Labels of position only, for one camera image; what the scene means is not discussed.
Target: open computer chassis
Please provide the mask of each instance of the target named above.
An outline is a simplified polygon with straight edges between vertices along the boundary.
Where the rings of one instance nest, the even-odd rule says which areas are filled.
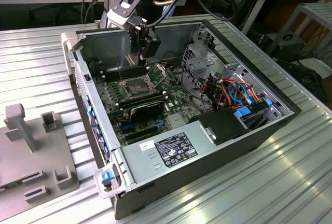
[[[62,34],[68,73],[72,55],[98,144],[94,155],[104,165],[97,187],[116,219],[256,149],[301,112],[208,21],[162,24],[155,32],[161,46],[143,65],[126,57],[124,31]],[[228,64],[216,44],[236,62]]]

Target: wire bundle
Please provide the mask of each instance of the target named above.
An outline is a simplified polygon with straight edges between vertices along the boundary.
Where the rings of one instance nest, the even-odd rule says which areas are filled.
[[[233,80],[230,78],[225,78],[221,85],[216,85],[217,88],[220,88],[222,90],[220,97],[219,97],[219,102],[218,103],[222,103],[222,98],[224,97],[224,106],[229,106],[232,108],[237,108],[240,106],[244,106],[245,104],[236,97],[236,92],[240,89],[242,89],[242,91],[244,92],[245,96],[250,100],[250,102],[252,103],[256,103],[260,101],[260,98],[257,96],[257,94],[255,93],[252,85],[250,85],[249,83],[242,81],[242,80]]]

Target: aluminum extrusion table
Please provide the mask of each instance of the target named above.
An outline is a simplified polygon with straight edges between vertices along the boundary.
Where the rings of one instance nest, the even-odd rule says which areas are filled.
[[[110,200],[93,181],[96,164],[67,77],[60,34],[95,25],[0,32],[0,115],[20,102],[27,118],[60,113],[80,187],[4,223],[330,223],[332,219],[332,112],[229,23],[208,19],[302,113],[258,149],[116,221]],[[229,62],[232,55],[216,49]]]

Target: motherboard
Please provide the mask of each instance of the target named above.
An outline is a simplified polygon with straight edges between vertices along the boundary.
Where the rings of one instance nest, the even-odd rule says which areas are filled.
[[[94,78],[96,88],[123,146],[183,126],[201,113],[179,82],[180,72],[147,64],[146,75],[110,81]]]

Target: sticker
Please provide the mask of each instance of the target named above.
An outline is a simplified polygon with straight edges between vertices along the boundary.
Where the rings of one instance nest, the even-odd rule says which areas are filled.
[[[148,142],[145,142],[145,143],[142,143],[140,144],[140,148],[142,151],[145,151],[145,150],[148,150],[148,149],[151,149],[151,148],[154,148],[154,141],[153,140],[150,140]]]
[[[154,146],[169,168],[198,155],[184,132],[155,142]]]

